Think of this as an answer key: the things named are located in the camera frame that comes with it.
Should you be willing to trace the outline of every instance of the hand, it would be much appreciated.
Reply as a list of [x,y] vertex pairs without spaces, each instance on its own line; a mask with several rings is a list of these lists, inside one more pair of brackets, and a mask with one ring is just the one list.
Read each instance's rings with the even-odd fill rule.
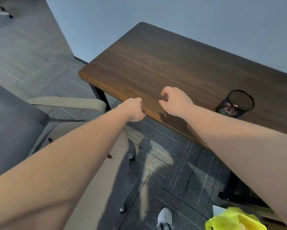
[[120,108],[128,116],[128,121],[138,122],[144,119],[146,116],[142,111],[143,105],[142,98],[129,98],[120,104],[117,108]]
[[159,100],[161,107],[170,115],[183,118],[188,106],[193,105],[192,100],[182,90],[166,86],[161,95],[166,94],[168,101]]

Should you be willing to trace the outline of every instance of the gray wall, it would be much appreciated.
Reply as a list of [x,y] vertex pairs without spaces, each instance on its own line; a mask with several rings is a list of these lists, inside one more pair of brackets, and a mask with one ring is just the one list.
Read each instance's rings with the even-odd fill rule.
[[91,61],[139,22],[287,73],[287,0],[47,0],[73,54]]

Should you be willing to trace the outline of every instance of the yellow bag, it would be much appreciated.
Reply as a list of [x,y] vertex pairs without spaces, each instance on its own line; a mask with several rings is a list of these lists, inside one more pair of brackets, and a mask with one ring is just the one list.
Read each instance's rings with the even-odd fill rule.
[[206,230],[267,230],[256,216],[246,214],[238,207],[228,207],[221,215],[209,219],[205,223],[205,228]]

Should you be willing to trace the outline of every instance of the shoe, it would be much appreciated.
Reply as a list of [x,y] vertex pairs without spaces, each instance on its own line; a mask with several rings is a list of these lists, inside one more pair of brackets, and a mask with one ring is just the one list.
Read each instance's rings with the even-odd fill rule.
[[157,224],[159,223],[169,223],[172,225],[172,214],[170,209],[165,207],[161,210],[157,218]]

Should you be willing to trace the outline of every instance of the forearm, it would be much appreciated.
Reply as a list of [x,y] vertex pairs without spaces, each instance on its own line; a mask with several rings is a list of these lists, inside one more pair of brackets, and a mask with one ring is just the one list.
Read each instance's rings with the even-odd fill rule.
[[287,223],[287,135],[195,105],[183,118]]
[[77,204],[127,121],[123,108],[116,108],[1,175],[0,224],[53,207],[64,218]]

